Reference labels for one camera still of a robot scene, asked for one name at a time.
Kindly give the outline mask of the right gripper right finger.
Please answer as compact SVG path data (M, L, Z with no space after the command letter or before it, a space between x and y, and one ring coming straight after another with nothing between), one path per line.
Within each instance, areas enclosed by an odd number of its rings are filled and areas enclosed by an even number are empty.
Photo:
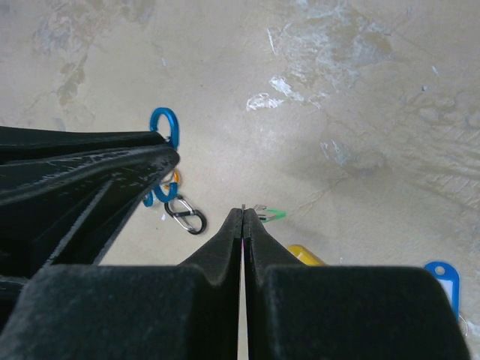
M439 282L423 268L309 266L243 214L251 359L468 359Z

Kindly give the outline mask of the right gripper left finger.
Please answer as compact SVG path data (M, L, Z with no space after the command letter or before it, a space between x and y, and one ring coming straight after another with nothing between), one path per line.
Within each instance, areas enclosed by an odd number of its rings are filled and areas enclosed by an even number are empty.
M54 265L23 288L3 359L235 359L242 211L175 266Z

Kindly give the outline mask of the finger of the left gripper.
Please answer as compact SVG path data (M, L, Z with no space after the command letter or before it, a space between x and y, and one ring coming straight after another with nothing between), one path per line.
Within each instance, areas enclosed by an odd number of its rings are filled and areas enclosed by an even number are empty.
M1 166L1 275L98 264L144 196L179 162L166 145Z
M1 127L1 160L26 161L137 146L158 146L167 141L151 131L75 133L19 127Z

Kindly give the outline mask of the green key tag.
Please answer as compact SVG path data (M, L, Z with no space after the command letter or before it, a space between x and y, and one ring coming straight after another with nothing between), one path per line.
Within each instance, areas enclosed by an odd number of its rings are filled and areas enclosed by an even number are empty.
M267 208L265 213L261 216L261 221L266 223L274 220L280 220L285 218L287 213L285 211L280 211L276 209Z

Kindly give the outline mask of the blue S carabiner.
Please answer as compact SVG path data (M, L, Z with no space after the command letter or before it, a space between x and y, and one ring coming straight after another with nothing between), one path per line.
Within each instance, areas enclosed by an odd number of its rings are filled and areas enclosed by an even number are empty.
M174 149L178 150L180 131L179 121L176 114L167 107L158 107L151 114L149 122L150 131L157 132L166 140L166 144ZM170 189L165 189L161 186L161 183L154 186L154 195L162 203L168 203L170 200L176 198L179 185L176 183L171 184Z

